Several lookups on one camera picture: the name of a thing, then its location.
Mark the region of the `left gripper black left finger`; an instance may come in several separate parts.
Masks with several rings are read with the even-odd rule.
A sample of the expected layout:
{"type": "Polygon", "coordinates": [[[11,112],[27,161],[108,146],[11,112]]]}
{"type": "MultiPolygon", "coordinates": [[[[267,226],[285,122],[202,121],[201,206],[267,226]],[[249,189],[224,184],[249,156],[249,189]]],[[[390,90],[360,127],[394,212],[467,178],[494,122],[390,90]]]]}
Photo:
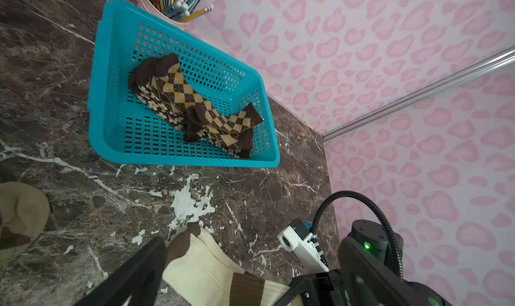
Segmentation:
{"type": "Polygon", "coordinates": [[[155,237],[77,305],[153,305],[165,270],[167,249],[155,237]]]}

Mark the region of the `teal plastic basket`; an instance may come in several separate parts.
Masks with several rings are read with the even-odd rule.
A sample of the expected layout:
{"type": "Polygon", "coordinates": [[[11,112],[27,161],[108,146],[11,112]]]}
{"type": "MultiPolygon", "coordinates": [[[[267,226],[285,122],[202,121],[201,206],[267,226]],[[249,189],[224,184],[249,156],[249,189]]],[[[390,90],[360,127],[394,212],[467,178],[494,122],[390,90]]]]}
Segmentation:
{"type": "Polygon", "coordinates": [[[280,150],[261,76],[126,1],[98,24],[89,142],[109,162],[274,168],[280,150]]]}

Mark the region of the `light brown argyle sock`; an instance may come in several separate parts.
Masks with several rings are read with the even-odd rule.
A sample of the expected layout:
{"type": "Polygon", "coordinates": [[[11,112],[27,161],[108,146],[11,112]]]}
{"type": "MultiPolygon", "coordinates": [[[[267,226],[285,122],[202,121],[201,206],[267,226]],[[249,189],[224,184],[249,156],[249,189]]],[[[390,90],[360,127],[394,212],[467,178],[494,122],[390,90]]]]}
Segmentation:
{"type": "Polygon", "coordinates": [[[253,129],[263,121],[252,103],[231,116],[197,103],[185,109],[183,132],[186,142],[209,142],[236,158],[249,158],[253,129]]]}

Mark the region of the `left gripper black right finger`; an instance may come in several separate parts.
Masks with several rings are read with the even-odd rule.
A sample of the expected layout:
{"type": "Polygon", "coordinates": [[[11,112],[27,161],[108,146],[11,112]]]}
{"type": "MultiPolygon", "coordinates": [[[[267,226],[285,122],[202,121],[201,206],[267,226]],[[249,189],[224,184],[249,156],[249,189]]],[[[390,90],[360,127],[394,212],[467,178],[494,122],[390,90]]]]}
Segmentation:
{"type": "Polygon", "coordinates": [[[339,248],[345,301],[350,305],[450,305],[430,287],[405,281],[353,238],[339,248]]]}

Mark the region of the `dark brown argyle sock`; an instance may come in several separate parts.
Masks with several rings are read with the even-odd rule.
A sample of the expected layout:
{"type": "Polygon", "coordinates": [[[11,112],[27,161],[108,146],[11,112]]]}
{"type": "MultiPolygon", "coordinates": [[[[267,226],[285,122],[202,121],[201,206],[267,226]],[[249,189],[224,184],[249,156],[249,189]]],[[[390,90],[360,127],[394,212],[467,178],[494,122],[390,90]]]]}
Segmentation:
{"type": "Polygon", "coordinates": [[[186,108],[197,103],[213,107],[210,101],[189,85],[176,54],[144,60],[129,76],[128,88],[136,86],[154,88],[184,113],[186,108]]]}

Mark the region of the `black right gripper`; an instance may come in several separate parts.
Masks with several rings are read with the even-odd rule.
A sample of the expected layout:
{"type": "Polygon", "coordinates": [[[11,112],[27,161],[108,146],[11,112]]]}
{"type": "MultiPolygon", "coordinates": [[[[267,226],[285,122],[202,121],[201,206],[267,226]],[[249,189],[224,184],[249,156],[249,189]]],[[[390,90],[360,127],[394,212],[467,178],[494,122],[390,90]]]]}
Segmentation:
{"type": "Polygon", "coordinates": [[[293,305],[300,297],[301,305],[345,306],[345,287],[339,271],[297,276],[289,289],[274,305],[293,305]]]}

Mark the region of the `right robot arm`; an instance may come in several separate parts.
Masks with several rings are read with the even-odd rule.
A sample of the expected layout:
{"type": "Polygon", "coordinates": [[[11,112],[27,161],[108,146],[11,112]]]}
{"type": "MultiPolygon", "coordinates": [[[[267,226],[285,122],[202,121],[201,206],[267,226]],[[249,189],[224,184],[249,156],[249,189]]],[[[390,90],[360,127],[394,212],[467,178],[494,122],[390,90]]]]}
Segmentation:
{"type": "Polygon", "coordinates": [[[344,282],[344,272],[355,265],[350,258],[341,254],[340,268],[330,271],[318,243],[318,227],[324,211],[332,202],[342,198],[363,203],[378,219],[378,222],[355,220],[351,232],[342,242],[359,244],[364,252],[377,258],[395,275],[403,277],[402,236],[395,233],[386,215],[370,198],[355,191],[338,191],[322,202],[312,223],[297,218],[278,235],[282,247],[300,259],[308,275],[292,279],[289,290],[277,300],[276,305],[292,305],[296,300],[302,305],[381,304],[374,295],[371,284],[367,284],[359,275],[352,276],[348,284],[344,282]]]}

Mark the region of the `cream brown striped sock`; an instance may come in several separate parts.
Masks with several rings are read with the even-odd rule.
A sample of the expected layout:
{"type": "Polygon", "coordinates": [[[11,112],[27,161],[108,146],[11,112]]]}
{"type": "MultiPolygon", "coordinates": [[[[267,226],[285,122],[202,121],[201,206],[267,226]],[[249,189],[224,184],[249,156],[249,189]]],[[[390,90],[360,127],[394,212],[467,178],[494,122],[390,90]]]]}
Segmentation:
{"type": "Polygon", "coordinates": [[[191,305],[274,305],[289,290],[245,271],[197,224],[171,240],[162,279],[191,305]]]}

